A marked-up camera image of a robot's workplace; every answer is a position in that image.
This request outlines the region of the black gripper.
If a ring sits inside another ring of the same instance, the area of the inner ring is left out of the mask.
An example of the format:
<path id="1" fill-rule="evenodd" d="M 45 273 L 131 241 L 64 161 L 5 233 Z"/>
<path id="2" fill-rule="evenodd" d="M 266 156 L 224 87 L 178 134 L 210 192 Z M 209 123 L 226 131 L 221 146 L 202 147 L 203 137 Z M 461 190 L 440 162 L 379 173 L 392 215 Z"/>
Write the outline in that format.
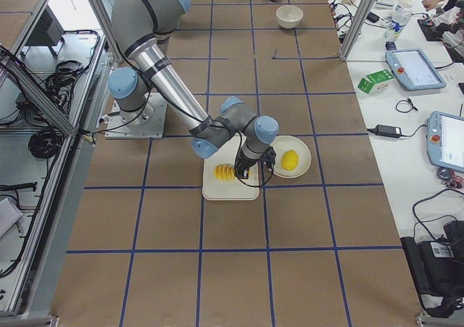
<path id="1" fill-rule="evenodd" d="M 240 179 L 249 179 L 250 168 L 256 164 L 257 160 L 249 158 L 242 149 L 236 155 L 234 167 L 236 175 Z"/>

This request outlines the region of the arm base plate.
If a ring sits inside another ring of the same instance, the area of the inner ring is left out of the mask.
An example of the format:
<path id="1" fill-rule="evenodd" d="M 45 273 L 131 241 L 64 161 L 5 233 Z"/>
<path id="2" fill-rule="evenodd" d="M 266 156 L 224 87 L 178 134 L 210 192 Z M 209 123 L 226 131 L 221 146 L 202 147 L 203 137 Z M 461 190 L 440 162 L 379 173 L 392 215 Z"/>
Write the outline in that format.
<path id="1" fill-rule="evenodd" d="M 120 109 L 116 100 L 113 101 L 112 112 L 106 121 L 107 129 L 104 136 L 107 139 L 161 139 L 164 134 L 167 102 L 159 93 L 146 94 L 147 105 L 135 112 L 125 112 Z"/>

